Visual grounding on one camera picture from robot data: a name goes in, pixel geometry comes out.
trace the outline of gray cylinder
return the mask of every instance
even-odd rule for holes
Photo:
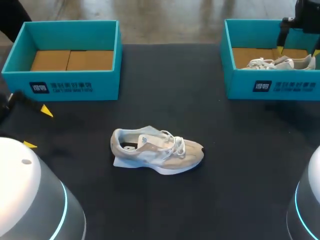
[[[77,199],[19,141],[0,137],[0,240],[84,240]]]
[[[320,147],[296,187],[286,224],[292,240],[320,240]]]

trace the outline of black mat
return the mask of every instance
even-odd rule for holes
[[[53,122],[19,106],[1,128],[38,145],[83,206],[87,240],[289,240],[320,104],[227,100],[218,46],[125,45],[118,101],[48,107]],[[203,164],[172,176],[113,167],[113,130],[147,125],[202,144]]]

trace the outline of shoe logo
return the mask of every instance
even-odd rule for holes
[[[136,150],[136,148],[134,146],[125,146],[124,147],[125,150],[128,150],[128,151],[134,151]]]

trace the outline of shoe tongue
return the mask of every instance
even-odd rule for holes
[[[155,145],[161,149],[171,148],[174,145],[174,143],[172,141],[170,141],[170,140],[166,141],[166,139],[164,137],[151,136],[151,135],[146,135],[146,134],[139,135],[137,148],[138,149],[141,148],[146,143],[150,143],[150,144]]]
[[[282,70],[292,70],[295,68],[295,63],[292,59],[288,58],[286,60],[284,60],[283,62],[279,63],[279,64],[274,64],[276,66],[276,69],[282,69]]]

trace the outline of shoe box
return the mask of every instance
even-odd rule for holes
[[[25,22],[2,76],[36,101],[117,100],[121,61],[118,21]]]
[[[281,20],[226,19],[220,44],[228,99],[320,100],[320,55],[316,70],[242,69],[253,59],[292,59],[312,54],[318,34],[290,29],[282,54],[277,51]]]

